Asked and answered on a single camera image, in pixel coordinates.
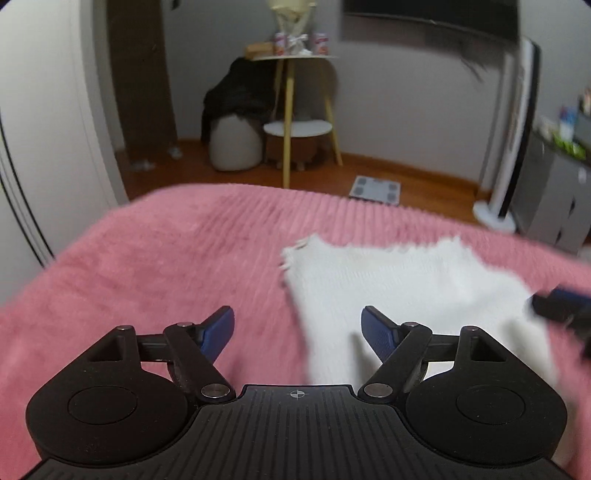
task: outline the white cloth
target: white cloth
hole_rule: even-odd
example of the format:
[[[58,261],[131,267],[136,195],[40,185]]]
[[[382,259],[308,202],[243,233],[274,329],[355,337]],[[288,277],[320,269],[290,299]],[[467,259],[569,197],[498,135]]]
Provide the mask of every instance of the white cloth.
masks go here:
[[[361,334],[367,305],[397,324],[417,322],[442,335],[479,326],[556,385],[546,328],[527,306],[531,292],[515,274],[484,265],[460,239],[379,249],[334,247],[313,235],[283,257],[314,385],[357,391],[380,366]],[[430,364],[427,375],[449,368]]]

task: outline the cabinet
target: cabinet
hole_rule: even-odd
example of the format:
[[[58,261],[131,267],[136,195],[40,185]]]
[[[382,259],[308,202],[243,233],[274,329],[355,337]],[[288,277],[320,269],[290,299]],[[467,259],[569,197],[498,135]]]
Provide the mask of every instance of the cabinet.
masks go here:
[[[591,166],[532,135],[511,211],[527,238],[576,254],[591,228]]]

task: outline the crosshair marking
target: crosshair marking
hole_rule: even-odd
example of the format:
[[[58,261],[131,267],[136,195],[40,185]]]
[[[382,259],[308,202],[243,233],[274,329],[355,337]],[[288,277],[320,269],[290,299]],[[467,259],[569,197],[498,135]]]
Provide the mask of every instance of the crosshair marking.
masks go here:
[[[290,392],[290,397],[293,398],[301,398],[301,397],[305,397],[306,394],[304,392],[302,392],[302,390],[294,390],[293,392]]]

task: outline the pink blanket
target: pink blanket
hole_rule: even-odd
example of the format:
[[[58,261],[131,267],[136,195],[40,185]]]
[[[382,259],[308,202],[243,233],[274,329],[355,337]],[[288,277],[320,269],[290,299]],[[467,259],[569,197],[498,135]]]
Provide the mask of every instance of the pink blanket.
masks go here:
[[[228,304],[236,332],[216,366],[246,383],[301,384],[306,347],[282,285],[281,249],[313,232],[344,245],[461,236],[485,262],[532,290],[591,294],[591,268],[546,247],[411,209],[265,187],[181,186],[112,212],[0,312],[0,478],[38,461],[24,421],[30,397],[116,325],[161,332]],[[580,346],[551,332],[567,387],[581,402],[571,473],[591,480],[591,374]]]

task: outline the wooden door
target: wooden door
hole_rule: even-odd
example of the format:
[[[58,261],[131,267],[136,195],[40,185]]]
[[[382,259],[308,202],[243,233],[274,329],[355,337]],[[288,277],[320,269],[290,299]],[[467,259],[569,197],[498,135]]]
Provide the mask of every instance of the wooden door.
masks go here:
[[[160,0],[108,0],[109,49],[128,148],[177,142]]]

